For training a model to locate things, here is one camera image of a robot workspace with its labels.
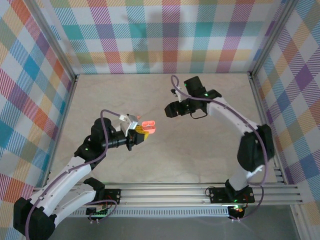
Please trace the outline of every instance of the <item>beige floor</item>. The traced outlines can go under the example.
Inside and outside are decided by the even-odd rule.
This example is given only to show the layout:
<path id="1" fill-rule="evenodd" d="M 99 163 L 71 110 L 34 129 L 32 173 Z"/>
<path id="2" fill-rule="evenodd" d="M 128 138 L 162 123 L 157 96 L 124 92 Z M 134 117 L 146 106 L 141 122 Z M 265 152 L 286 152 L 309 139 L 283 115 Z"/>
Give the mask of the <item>beige floor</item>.
<path id="1" fill-rule="evenodd" d="M 178 74 L 185 81 L 196 74 Z M 102 182 L 224 183 L 239 165 L 239 142 L 213 117 L 168 118 L 164 108 L 172 95 L 170 74 L 81 75 L 58 144 L 50 178 L 57 175 L 90 134 L 101 109 L 155 120 L 156 132 L 128 151 L 110 149 L 91 176 Z M 207 90 L 215 89 L 243 115 L 259 122 L 246 74 L 198 74 Z M 116 125 L 115 116 L 105 115 Z M 276 180 L 269 171 L 268 182 Z M 260 181 L 262 174 L 254 180 Z"/>

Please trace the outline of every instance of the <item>purple cable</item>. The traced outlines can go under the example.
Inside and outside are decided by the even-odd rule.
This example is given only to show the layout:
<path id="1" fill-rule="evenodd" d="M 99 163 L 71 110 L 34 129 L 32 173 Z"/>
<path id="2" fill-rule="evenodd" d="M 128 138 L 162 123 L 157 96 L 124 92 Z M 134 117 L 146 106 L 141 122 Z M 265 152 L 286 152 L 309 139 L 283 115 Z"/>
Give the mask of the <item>purple cable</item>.
<path id="1" fill-rule="evenodd" d="M 265 191 L 264 191 L 264 188 L 263 188 L 263 184 L 265 184 L 266 182 L 266 179 L 267 179 L 267 176 L 268 176 L 268 155 L 267 155 L 267 150 L 266 150 L 266 147 L 265 147 L 265 144 L 262 140 L 262 138 L 260 137 L 259 133 L 255 130 L 255 128 L 253 126 L 251 126 L 249 124 L 249 122 L 244 119 L 241 115 L 239 115 L 236 111 L 234 111 L 232 108 L 228 107 L 227 105 L 219 102 L 219 101 L 216 101 L 216 100 L 213 100 L 213 99 L 208 99 L 208 98 L 201 98 L 201 97 L 193 97 L 193 96 L 189 96 L 187 94 L 185 94 L 184 92 L 182 92 L 177 86 L 179 85 L 179 78 L 176 76 L 176 75 L 171 75 L 171 83 L 174 87 L 174 89 L 180 93 L 181 95 L 185 96 L 186 98 L 189 98 L 189 99 L 193 99 L 193 100 L 198 100 L 198 101 L 206 101 L 206 102 L 212 102 L 212 103 L 215 103 L 215 104 L 218 104 L 220 106 L 222 106 L 223 108 L 225 109 L 228 109 L 231 113 L 233 113 L 236 117 L 238 117 L 244 124 L 246 124 L 253 132 L 254 134 L 256 135 L 256 137 L 258 138 L 258 141 L 261 145 L 261 148 L 262 148 L 262 152 L 263 152 L 263 159 L 264 159 L 264 166 L 265 166 L 265 171 L 264 171 L 264 175 L 263 175 L 263 179 L 261 181 L 261 183 L 250 183 L 251 185 L 255 185 L 255 186 L 260 186 L 261 189 L 262 189 L 262 194 L 261 194 L 261 199 L 259 201 L 259 203 L 257 204 L 257 206 L 254 208 L 253 211 L 251 211 L 247 216 L 243 217 L 243 219 L 246 219 L 247 217 L 251 216 L 252 214 L 254 214 L 258 208 L 260 207 L 263 199 L 264 199 L 264 195 L 265 195 Z"/>
<path id="2" fill-rule="evenodd" d="M 107 200 L 100 200 L 100 201 L 92 201 L 92 202 L 88 202 L 86 205 L 91 205 L 91 204 L 99 204 L 99 203 L 114 203 L 114 209 L 107 215 L 104 216 L 102 219 L 99 220 L 99 222 L 105 220 L 106 218 L 108 218 L 111 214 L 113 214 L 118 206 L 117 202 L 115 200 L 112 199 L 107 199 Z M 91 213 L 89 215 L 89 220 L 92 221 L 91 216 L 93 215 L 93 213 Z"/>
<path id="3" fill-rule="evenodd" d="M 43 193 L 38 197 L 38 199 L 35 201 L 35 203 L 33 204 L 32 208 L 30 209 L 30 212 L 26 218 L 26 222 L 25 222 L 25 229 L 24 229 L 24 235 L 25 235 L 25 238 L 26 240 L 30 240 L 29 238 L 29 224 L 30 224 L 30 218 L 31 218 L 31 213 L 35 210 L 36 206 L 39 204 L 39 202 L 41 201 L 40 200 L 40 197 L 43 197 L 47 194 L 47 192 L 50 190 L 50 188 L 52 188 L 52 186 L 54 184 L 56 184 L 64 175 L 70 173 L 71 171 L 73 170 L 76 170 L 76 169 L 79 169 L 83 166 L 86 166 L 88 164 L 92 164 L 94 162 L 97 162 L 99 161 L 100 159 L 102 159 L 104 157 L 104 155 L 107 153 L 107 150 L 108 150 L 108 133 L 107 133 L 107 129 L 106 129 L 106 125 L 105 125 L 105 121 L 104 121 L 104 116 L 103 116 L 103 113 L 104 112 L 107 112 L 107 113 L 110 113 L 110 114 L 113 114 L 117 117 L 120 117 L 120 114 L 118 113 L 115 113 L 113 111 L 110 111 L 110 110 L 107 110 L 107 109 L 103 109 L 101 112 L 100 112 L 100 119 L 101 119 L 101 123 L 102 123 L 102 129 L 103 129 L 103 133 L 104 133 L 104 138 L 105 138 L 105 149 L 103 151 L 103 153 L 98 156 L 96 159 L 94 160 L 91 160 L 91 161 L 88 161 L 86 163 L 83 163 L 83 164 L 80 164 L 78 166 L 75 166 L 73 168 L 70 168 L 68 170 L 68 172 L 64 171 L 63 173 L 61 173 L 55 180 L 53 180 L 50 185 L 43 191 Z"/>

